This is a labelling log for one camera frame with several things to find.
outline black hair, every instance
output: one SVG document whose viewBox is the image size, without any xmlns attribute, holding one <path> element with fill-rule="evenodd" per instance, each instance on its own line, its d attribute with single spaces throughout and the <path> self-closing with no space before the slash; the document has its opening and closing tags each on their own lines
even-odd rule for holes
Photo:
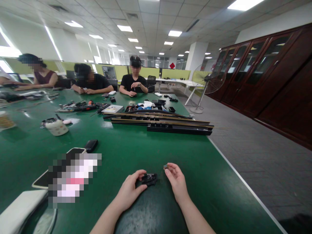
<svg viewBox="0 0 312 234">
<path fill-rule="evenodd" d="M 76 63 L 74 66 L 74 71 L 78 79 L 87 80 L 91 71 L 91 67 L 85 63 Z"/>
<path fill-rule="evenodd" d="M 140 68 L 142 66 L 142 61 L 138 56 L 137 57 L 131 56 L 130 65 L 134 68 Z"/>
<path fill-rule="evenodd" d="M 43 63 L 42 58 L 38 58 L 33 54 L 22 54 L 17 60 L 26 64 L 39 64 L 41 67 L 46 68 L 46 64 Z"/>
</svg>

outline dark red top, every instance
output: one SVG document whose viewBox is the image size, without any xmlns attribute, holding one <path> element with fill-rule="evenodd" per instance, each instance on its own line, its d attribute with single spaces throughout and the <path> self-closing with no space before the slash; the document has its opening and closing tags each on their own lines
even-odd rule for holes
<svg viewBox="0 0 312 234">
<path fill-rule="evenodd" d="M 35 75 L 39 84 L 45 85 L 45 84 L 48 84 L 50 82 L 50 79 L 51 79 L 51 76 L 53 75 L 53 73 L 55 73 L 55 72 L 49 71 L 48 74 L 43 77 L 39 72 L 35 71 L 34 75 Z"/>
</svg>

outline fan stand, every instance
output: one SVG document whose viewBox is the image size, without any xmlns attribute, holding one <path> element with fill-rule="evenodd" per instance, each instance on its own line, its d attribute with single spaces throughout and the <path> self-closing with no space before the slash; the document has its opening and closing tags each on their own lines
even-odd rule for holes
<svg viewBox="0 0 312 234">
<path fill-rule="evenodd" d="M 206 89 L 207 89 L 209 80 L 210 80 L 210 79 L 204 79 L 204 81 L 206 82 L 206 84 L 205 84 L 205 87 L 204 87 L 204 91 L 203 91 L 202 94 L 201 94 L 202 96 L 201 96 L 201 98 L 200 98 L 200 100 L 199 100 L 199 102 L 198 102 L 198 104 L 197 104 L 197 107 L 191 107 L 191 108 L 189 109 L 191 112 L 193 112 L 193 113 L 195 113 L 195 114 L 202 114 L 202 113 L 203 113 L 203 111 L 202 111 L 201 109 L 198 109 L 198 107 L 200 106 L 200 104 L 201 104 L 201 102 L 202 102 L 202 98 L 203 98 L 204 95 L 205 95 L 205 92 L 206 92 Z"/>
</svg>

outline bottle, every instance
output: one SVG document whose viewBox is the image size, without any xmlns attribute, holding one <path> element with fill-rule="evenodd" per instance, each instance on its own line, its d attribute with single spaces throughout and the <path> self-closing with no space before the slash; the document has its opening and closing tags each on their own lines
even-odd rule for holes
<svg viewBox="0 0 312 234">
<path fill-rule="evenodd" d="M 63 124 L 63 121 L 57 118 L 49 118 L 46 120 L 45 127 L 54 136 L 61 136 L 68 132 L 68 128 Z"/>
</svg>

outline black t-shirt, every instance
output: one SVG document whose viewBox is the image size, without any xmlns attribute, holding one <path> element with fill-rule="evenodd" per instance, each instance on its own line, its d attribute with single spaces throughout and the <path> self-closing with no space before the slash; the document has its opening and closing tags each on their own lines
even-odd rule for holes
<svg viewBox="0 0 312 234">
<path fill-rule="evenodd" d="M 100 75 L 100 74 L 94 74 L 94 82 L 87 82 L 86 80 L 78 80 L 76 85 L 81 88 L 88 88 L 88 89 L 104 89 L 110 86 L 111 84 L 108 82 L 108 80 Z"/>
<path fill-rule="evenodd" d="M 134 88 L 131 89 L 131 85 L 135 82 L 140 82 L 143 86 L 147 87 L 147 81 L 143 76 L 139 76 L 138 79 L 135 81 L 132 78 L 132 75 L 129 75 L 129 74 L 123 76 L 123 79 L 121 80 L 120 85 L 124 86 L 128 92 L 133 91 L 136 93 L 144 93 L 140 86 L 136 87 L 135 91 L 134 91 Z"/>
</svg>

